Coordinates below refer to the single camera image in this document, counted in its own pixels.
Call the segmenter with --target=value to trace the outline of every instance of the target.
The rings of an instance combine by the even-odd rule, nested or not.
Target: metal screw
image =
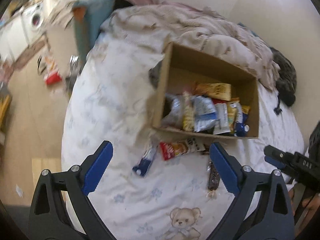
[[[43,171],[41,172],[42,176],[46,176],[46,175],[48,175],[48,173],[49,173],[48,170],[43,170]]]
[[[251,167],[250,167],[249,165],[245,165],[245,166],[243,166],[242,168],[243,168],[243,170],[244,170],[245,172],[250,172],[250,171],[252,171],[252,169],[251,169]]]
[[[281,171],[279,171],[279,170],[274,170],[274,171],[273,171],[273,174],[279,177],[279,176],[281,175]]]
[[[72,167],[71,167],[71,171],[73,171],[73,172],[75,172],[75,171],[79,171],[79,165],[73,165]]]

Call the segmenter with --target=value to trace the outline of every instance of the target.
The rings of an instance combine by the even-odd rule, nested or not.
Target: snack wrapper
[[[236,122],[243,123],[242,107],[239,101],[236,103],[236,109],[237,109]]]
[[[234,122],[236,119],[237,114],[237,104],[239,104],[240,99],[239,98],[232,98],[231,101],[227,102],[227,108],[228,108],[228,123],[230,131],[234,131]]]
[[[211,98],[225,101],[231,100],[231,85],[225,83],[196,84],[196,95],[207,95]]]
[[[195,126],[195,117],[192,106],[192,95],[189,92],[184,91],[183,94],[184,101],[184,112],[183,112],[183,129],[187,132],[192,132]]]
[[[165,161],[170,160],[178,155],[204,151],[205,149],[203,143],[196,138],[173,143],[160,142],[159,146]]]
[[[213,99],[214,107],[218,112],[218,119],[213,129],[213,134],[230,132],[228,122],[228,108],[226,101]]]
[[[169,105],[167,108],[170,108],[170,112],[161,120],[161,126],[173,126],[175,128],[182,129],[184,111],[182,96],[166,94],[165,100]]]
[[[209,181],[208,181],[208,190],[210,191],[217,190],[220,183],[220,175],[218,174],[218,171],[212,162],[209,162],[208,170],[210,171]]]
[[[244,123],[236,122],[235,125],[235,136],[245,137],[247,136],[247,132],[249,131],[249,125]]]
[[[243,116],[244,123],[248,119],[249,111],[250,111],[250,106],[242,106],[242,116]]]
[[[214,127],[217,114],[211,98],[197,96],[194,98],[195,132],[209,130]]]
[[[159,139],[155,135],[150,136],[148,147],[143,154],[140,163],[135,165],[132,170],[139,176],[144,177],[151,166],[154,156],[156,155],[159,145]]]

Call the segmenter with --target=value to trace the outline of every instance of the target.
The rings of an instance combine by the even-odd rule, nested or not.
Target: wall
[[[293,111],[305,144],[320,119],[320,15],[310,0],[168,0],[209,6],[242,22],[295,66],[298,77]]]

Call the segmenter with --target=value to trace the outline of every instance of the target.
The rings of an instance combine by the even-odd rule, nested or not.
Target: white cabinet
[[[5,31],[5,27],[0,29],[0,56],[1,59],[9,59],[13,61],[12,53],[9,48],[9,43],[7,39],[7,32]]]
[[[4,28],[4,31],[6,32],[6,39],[13,56],[13,60],[15,61],[28,47],[21,15],[18,15],[12,19],[12,21],[9,22]]]

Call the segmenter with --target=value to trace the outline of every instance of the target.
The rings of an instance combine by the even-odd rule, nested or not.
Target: red snack package
[[[52,71],[48,74],[47,77],[45,77],[44,79],[45,84],[47,86],[58,83],[60,81],[62,81],[62,77],[60,76],[60,74],[58,73],[58,71]]]
[[[165,143],[160,142],[160,149],[163,159],[170,160],[178,155],[183,155],[192,152],[204,151],[204,145],[196,138],[187,139],[185,141]]]

